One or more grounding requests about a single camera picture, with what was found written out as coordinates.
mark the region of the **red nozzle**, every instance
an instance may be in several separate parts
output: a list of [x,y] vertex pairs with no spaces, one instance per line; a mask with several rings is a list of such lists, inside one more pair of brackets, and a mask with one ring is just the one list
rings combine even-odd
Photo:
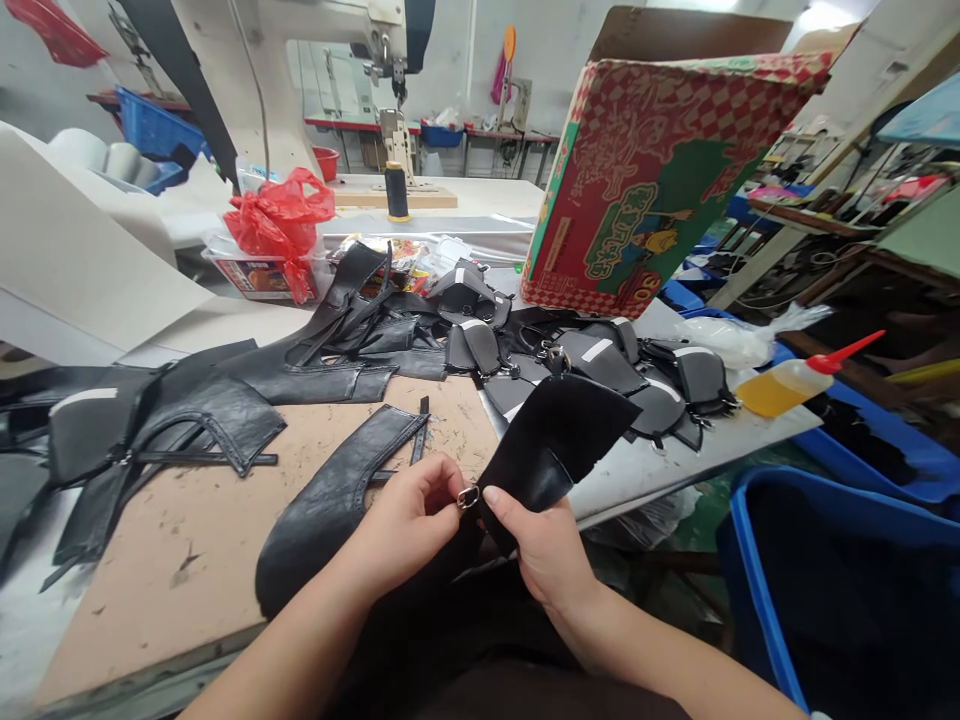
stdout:
[[843,369],[843,361],[854,353],[863,350],[878,337],[886,334],[886,330],[877,330],[873,335],[867,335],[862,340],[857,340],[852,345],[847,345],[841,350],[830,353],[829,355],[814,355],[807,358],[807,367],[818,372],[821,375],[836,375]]

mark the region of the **left hand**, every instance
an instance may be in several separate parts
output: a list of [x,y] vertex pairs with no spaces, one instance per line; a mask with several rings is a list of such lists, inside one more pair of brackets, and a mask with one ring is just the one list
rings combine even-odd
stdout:
[[433,559],[460,526],[466,483],[456,462],[429,455],[391,477],[331,565],[371,603]]

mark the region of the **black thread spool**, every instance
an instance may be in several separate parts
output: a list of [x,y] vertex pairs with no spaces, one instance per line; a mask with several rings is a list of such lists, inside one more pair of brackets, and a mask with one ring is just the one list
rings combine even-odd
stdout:
[[407,208],[407,178],[403,166],[395,160],[387,160],[383,182],[387,188],[387,220],[407,222],[410,210]]

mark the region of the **red plastic bag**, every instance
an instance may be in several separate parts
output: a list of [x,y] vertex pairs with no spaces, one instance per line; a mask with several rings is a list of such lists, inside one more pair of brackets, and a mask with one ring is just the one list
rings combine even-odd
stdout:
[[[305,195],[303,186],[316,190]],[[333,190],[306,168],[296,168],[283,183],[266,182],[260,194],[231,198],[237,210],[223,216],[237,245],[253,257],[286,260],[283,277],[298,305],[306,302],[310,282],[299,260],[317,244],[317,223],[336,214]]]
[[15,19],[36,31],[54,62],[86,68],[107,57],[53,0],[4,0],[4,4]]

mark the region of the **yellow bottle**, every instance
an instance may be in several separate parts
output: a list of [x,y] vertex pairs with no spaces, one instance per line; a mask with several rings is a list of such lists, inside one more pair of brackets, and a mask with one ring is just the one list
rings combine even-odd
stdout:
[[829,390],[833,385],[833,376],[843,368],[843,361],[885,332],[886,330],[875,332],[829,355],[814,355],[806,360],[787,360],[747,380],[734,392],[748,410],[763,417],[779,417]]

